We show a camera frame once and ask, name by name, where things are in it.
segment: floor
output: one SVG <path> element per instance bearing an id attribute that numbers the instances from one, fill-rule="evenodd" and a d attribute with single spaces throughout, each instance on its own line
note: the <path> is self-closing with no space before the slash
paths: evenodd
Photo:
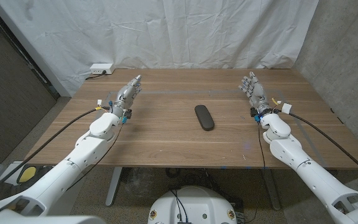
<path id="1" fill-rule="evenodd" d="M 69 101 L 61 97 L 40 123 L 27 135 L 3 162 L 23 160 L 30 148 L 45 132 Z M 71 211 L 72 215 L 96 215 L 107 223 L 146 223 L 152 204 L 178 183 L 170 179 L 163 168 L 134 168 L 127 181 L 121 182 L 114 205 L 106 207 L 104 201 L 114 168 L 97 166 L 87 176 Z M 250 223 L 334 223 L 319 200 L 292 170 L 274 170 L 273 175 L 283 209 L 271 208 L 259 170 L 208 169 L 215 181 L 229 195 L 244 201 L 246 220 Z M 358 190 L 358 171 L 333 171 L 349 187 Z"/>

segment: white outlet box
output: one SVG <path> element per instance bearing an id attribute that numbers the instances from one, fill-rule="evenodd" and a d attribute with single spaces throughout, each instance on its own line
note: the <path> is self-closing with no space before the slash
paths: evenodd
<path id="1" fill-rule="evenodd" d="M 110 75 L 116 68 L 112 63 L 94 63 L 90 69 L 93 75 L 102 74 L 103 71 L 106 71 L 106 74 Z"/>

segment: white curtain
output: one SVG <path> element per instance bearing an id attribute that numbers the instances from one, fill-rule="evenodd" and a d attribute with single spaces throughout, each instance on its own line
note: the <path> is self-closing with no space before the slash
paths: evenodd
<path id="1" fill-rule="evenodd" d="M 116 68 L 291 68 L 318 0 L 0 0 L 73 95 Z"/>

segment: table leg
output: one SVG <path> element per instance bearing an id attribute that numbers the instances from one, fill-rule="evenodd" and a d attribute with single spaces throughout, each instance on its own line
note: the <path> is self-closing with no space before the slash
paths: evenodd
<path id="1" fill-rule="evenodd" d="M 110 181 L 109 192 L 107 193 L 106 205 L 111 206 L 114 202 L 114 198 L 116 196 L 116 192 L 119 186 L 119 178 L 121 176 L 122 167 L 115 167 L 112 172 L 112 177 Z"/>
<path id="2" fill-rule="evenodd" d="M 276 185 L 273 180 L 272 170 L 264 169 L 261 170 L 261 172 L 262 172 L 262 176 L 264 177 L 267 195 L 270 199 L 270 203 L 272 204 L 272 208 L 278 211 L 281 209 L 281 206 L 280 206 L 280 200 L 278 199 Z"/>

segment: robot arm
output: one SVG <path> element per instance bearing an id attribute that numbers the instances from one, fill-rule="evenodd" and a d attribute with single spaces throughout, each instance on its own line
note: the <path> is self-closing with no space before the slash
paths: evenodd
<path id="1" fill-rule="evenodd" d="M 14 208 L 23 216 L 47 215 L 51 206 L 90 164 L 102 158 L 114 144 L 122 128 L 125 112 L 141 89 L 141 76 L 121 88 L 108 113 L 94 121 L 76 142 L 74 150 L 29 189 L 0 201 L 0 212 Z"/>
<path id="2" fill-rule="evenodd" d="M 272 113 L 262 85 L 250 72 L 239 88 L 247 94 L 251 106 L 257 108 L 260 123 L 267 129 L 263 136 L 270 152 L 291 167 L 319 198 L 336 223 L 358 223 L 358 191 L 346 187 L 302 150 L 300 142 L 291 135 L 291 128 Z"/>

